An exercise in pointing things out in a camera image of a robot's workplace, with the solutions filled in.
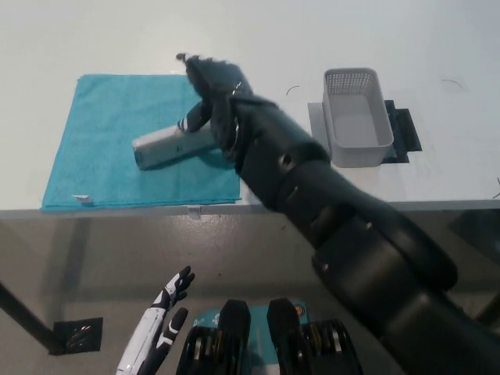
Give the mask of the white and black left hand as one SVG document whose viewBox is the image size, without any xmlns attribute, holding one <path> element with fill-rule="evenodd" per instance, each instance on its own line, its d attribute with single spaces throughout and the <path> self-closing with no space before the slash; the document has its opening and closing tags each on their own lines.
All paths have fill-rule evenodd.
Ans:
<svg viewBox="0 0 500 375">
<path fill-rule="evenodd" d="M 191 267 L 186 266 L 159 292 L 136 326 L 116 368 L 116 375 L 157 373 L 188 316 L 188 310 L 181 307 L 166 323 L 167 313 L 187 297 L 187 289 L 194 278 Z"/>
</svg>

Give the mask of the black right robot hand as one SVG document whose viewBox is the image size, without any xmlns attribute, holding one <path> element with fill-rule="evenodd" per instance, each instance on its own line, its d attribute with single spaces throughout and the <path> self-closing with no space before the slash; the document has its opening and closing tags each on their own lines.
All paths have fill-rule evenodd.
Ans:
<svg viewBox="0 0 500 375">
<path fill-rule="evenodd" d="M 185 66 L 187 78 L 202 99 L 202 115 L 223 155 L 238 163 L 238 115 L 236 97 L 251 97 L 253 90 L 241 68 L 226 60 L 181 52 L 176 60 Z"/>
</svg>

